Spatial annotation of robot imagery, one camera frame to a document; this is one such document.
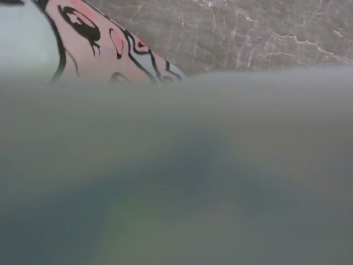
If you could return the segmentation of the light blue plastic bag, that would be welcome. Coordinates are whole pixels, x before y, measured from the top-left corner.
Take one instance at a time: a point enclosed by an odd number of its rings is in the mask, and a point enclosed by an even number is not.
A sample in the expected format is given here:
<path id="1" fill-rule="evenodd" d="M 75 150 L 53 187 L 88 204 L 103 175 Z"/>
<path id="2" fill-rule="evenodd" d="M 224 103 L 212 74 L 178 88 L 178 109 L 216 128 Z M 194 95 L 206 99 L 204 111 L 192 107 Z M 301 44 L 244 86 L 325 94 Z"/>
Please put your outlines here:
<path id="1" fill-rule="evenodd" d="M 188 78 L 86 1 L 2 1 L 1 263 L 351 264 L 352 67 Z"/>

